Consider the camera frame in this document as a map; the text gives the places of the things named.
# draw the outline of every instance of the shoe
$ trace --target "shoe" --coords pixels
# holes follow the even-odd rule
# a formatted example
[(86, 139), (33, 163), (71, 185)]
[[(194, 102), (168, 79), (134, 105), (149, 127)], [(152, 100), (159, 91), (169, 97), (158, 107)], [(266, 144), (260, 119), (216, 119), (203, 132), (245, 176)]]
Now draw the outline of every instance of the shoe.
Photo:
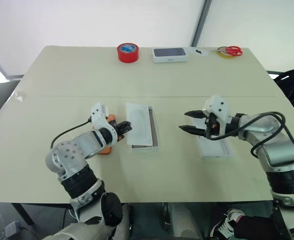
[(240, 215), (245, 215), (241, 210), (229, 209), (227, 211), (226, 217), (218, 222), (211, 230), (210, 237), (216, 237), (219, 240), (228, 240), (234, 235), (234, 227), (236, 225), (235, 215), (237, 217)]

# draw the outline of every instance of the red tape roll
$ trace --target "red tape roll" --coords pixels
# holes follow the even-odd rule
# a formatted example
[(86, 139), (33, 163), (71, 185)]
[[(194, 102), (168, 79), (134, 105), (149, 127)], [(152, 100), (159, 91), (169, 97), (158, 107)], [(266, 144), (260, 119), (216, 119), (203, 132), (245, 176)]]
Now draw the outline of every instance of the red tape roll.
[(118, 59), (123, 63), (133, 63), (138, 59), (138, 46), (133, 43), (123, 43), (117, 47)]

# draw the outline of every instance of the gray pole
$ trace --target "gray pole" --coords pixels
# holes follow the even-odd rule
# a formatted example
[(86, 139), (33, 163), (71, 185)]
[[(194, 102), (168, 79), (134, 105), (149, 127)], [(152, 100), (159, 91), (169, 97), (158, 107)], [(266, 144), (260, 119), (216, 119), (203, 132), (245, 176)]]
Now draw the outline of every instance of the gray pole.
[(192, 42), (191, 42), (192, 47), (197, 47), (199, 39), (202, 36), (203, 29), (205, 26), (205, 22), (206, 22), (207, 15), (208, 15), (209, 9), (211, 7), (211, 4), (212, 4), (212, 0), (205, 0), (205, 2), (203, 3), (202, 9), (201, 9), (201, 14), (200, 14), (198, 24), (196, 27), (196, 31), (193, 36)]

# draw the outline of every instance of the red scissors handle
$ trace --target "red scissors handle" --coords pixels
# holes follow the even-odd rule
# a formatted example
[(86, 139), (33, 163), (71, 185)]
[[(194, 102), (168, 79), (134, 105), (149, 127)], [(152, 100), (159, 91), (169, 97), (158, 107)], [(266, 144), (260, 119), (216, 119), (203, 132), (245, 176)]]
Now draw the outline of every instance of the red scissors handle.
[(225, 52), (235, 57), (243, 55), (243, 51), (239, 46), (228, 46), (225, 48)]

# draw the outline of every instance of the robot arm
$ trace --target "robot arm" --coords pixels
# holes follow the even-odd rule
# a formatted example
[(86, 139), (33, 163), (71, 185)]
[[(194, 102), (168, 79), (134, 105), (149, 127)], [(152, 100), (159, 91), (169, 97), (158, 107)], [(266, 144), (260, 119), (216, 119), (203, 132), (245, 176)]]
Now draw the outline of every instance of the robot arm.
[(128, 121), (107, 122), (107, 109), (97, 103), (91, 109), (95, 129), (73, 140), (56, 144), (46, 156), (46, 165), (58, 175), (58, 181), (70, 196), (70, 204), (79, 223), (71, 225), (46, 240), (107, 239), (123, 217), (122, 204), (116, 194), (106, 192), (86, 159), (106, 147), (115, 145), (130, 131)]
[(179, 126), (190, 134), (213, 141), (234, 136), (253, 145), (251, 154), (259, 159), (276, 204), (284, 209), (294, 207), (294, 139), (281, 113), (230, 116), (228, 104), (214, 95), (206, 101), (203, 110), (189, 111), (185, 115), (203, 119), (206, 124), (206, 129)]

